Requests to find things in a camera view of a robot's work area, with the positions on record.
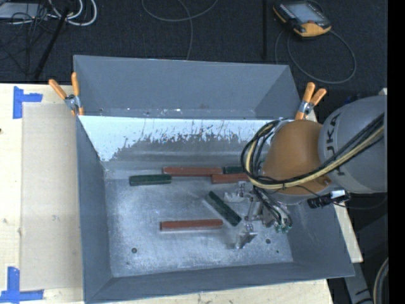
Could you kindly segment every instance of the black carpet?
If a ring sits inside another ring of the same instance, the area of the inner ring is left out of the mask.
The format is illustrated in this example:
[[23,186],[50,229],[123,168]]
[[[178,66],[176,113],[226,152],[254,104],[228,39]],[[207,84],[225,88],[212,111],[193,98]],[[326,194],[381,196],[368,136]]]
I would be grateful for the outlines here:
[[[52,1],[60,8],[66,0]],[[94,11],[89,0],[83,1],[86,20],[90,20]],[[86,27],[63,25],[38,79],[34,78],[35,70],[58,20],[24,25],[1,20],[0,82],[46,83],[54,78],[69,84],[75,54],[287,64],[300,97],[309,81],[327,89],[328,94],[315,108],[321,123],[345,103],[374,96],[387,87],[388,0],[313,0],[331,21],[333,32],[305,41],[283,32],[285,27],[272,12],[276,2],[302,0],[266,0],[264,14],[263,0],[217,0],[204,13],[215,1],[143,0],[150,13],[167,20],[203,13],[191,21],[170,22],[151,16],[142,0],[95,0],[96,21]],[[72,8],[78,8],[77,2]],[[384,215],[387,205],[382,206],[368,216],[353,210],[351,217],[357,215],[354,228]]]

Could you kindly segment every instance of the handheld device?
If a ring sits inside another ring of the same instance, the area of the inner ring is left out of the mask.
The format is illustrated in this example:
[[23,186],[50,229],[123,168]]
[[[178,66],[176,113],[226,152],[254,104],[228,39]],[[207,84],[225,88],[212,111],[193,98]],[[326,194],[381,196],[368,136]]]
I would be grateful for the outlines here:
[[332,28],[322,11],[307,0],[278,3],[273,6],[273,11],[283,23],[303,38],[322,35]]

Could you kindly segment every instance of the wooden board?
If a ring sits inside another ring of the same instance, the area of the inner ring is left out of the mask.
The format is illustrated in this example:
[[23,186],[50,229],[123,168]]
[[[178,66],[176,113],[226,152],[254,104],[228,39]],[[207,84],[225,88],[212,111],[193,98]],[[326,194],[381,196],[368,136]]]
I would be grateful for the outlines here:
[[[23,118],[12,119],[14,85],[0,84],[0,285],[14,266],[21,269],[22,290],[45,289],[44,299],[33,303],[81,302],[74,118],[48,85],[17,86],[43,99],[26,103]],[[71,86],[63,89],[72,93]],[[347,211],[336,211],[352,261],[361,262]],[[123,303],[295,304],[298,298],[302,304],[332,303],[325,280]]]

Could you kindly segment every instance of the blue tape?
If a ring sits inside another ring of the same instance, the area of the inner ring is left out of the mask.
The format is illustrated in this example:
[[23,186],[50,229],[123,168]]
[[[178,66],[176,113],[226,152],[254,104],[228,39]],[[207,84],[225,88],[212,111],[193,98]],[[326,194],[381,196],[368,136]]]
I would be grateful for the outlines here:
[[7,290],[1,291],[0,303],[20,304],[20,301],[41,300],[44,290],[20,292],[20,270],[14,267],[7,268]]
[[14,86],[13,118],[23,116],[23,103],[40,103],[42,94],[24,94],[24,90]]

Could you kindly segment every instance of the gray bin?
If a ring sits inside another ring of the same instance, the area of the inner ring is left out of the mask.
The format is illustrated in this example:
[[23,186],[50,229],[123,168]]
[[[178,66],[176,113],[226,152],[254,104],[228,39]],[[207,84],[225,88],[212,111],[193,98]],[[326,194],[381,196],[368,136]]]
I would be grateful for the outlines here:
[[75,56],[74,70],[85,109],[77,149],[86,303],[354,275],[332,206],[290,206],[288,234],[258,224],[257,237],[235,249],[239,226],[159,231],[162,220],[218,218],[204,197],[233,185],[128,183],[164,166],[238,165],[264,123],[294,118],[300,100],[288,66]]

